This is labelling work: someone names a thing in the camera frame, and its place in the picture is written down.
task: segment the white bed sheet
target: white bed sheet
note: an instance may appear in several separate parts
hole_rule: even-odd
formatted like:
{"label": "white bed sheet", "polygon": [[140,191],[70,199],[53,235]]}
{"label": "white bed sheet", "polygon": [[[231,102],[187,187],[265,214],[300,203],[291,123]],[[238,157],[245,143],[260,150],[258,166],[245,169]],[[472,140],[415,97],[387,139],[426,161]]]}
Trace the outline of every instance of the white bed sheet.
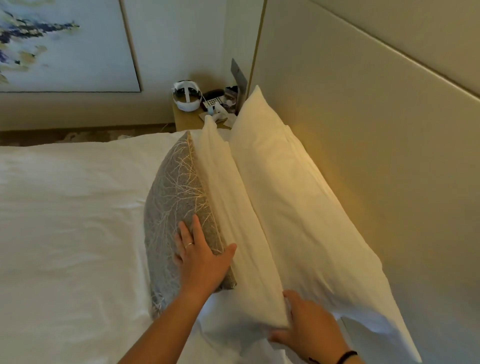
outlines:
{"label": "white bed sheet", "polygon": [[[0,147],[0,363],[116,363],[147,329],[143,207],[182,134]],[[266,341],[208,341],[196,325],[179,363],[283,356]]]}

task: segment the wooden nightstand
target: wooden nightstand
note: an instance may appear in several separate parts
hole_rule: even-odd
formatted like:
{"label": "wooden nightstand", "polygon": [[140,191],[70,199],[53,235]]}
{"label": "wooden nightstand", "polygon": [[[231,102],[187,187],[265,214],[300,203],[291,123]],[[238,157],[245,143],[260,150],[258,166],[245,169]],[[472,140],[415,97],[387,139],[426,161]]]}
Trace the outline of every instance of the wooden nightstand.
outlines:
{"label": "wooden nightstand", "polygon": [[[184,130],[191,129],[202,129],[204,127],[204,122],[199,116],[203,112],[201,107],[192,112],[184,112],[181,111],[172,101],[172,108],[177,132],[183,132]],[[216,126],[220,129],[230,129],[229,127],[223,125],[223,122],[219,122]]]}

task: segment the upholstered headboard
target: upholstered headboard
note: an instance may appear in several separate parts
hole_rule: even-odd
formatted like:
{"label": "upholstered headboard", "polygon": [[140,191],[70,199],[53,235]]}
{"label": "upholstered headboard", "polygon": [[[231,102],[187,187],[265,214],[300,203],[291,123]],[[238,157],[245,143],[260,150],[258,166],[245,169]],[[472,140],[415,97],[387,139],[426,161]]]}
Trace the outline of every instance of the upholstered headboard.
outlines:
{"label": "upholstered headboard", "polygon": [[[382,260],[424,362],[477,362],[480,100],[381,38],[308,0],[268,0],[252,85]],[[410,363],[346,326],[366,362]]]}

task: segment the white vr headset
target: white vr headset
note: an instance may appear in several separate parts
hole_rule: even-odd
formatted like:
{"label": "white vr headset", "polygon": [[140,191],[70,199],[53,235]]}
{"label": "white vr headset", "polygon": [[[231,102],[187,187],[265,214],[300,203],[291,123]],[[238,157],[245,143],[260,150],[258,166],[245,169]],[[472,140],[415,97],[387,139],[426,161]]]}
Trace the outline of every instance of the white vr headset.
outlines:
{"label": "white vr headset", "polygon": [[[180,101],[180,97],[185,96],[186,102]],[[198,85],[190,80],[184,80],[173,84],[173,101],[177,107],[186,112],[195,111],[200,107],[202,102],[202,92]]]}

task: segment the abstract painting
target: abstract painting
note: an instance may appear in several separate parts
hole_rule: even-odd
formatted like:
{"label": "abstract painting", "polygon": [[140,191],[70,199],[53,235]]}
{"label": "abstract painting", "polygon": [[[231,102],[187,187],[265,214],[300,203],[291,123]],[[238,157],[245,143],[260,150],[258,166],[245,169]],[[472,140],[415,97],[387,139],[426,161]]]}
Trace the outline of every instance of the abstract painting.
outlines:
{"label": "abstract painting", "polygon": [[119,0],[0,0],[0,92],[139,92]]}

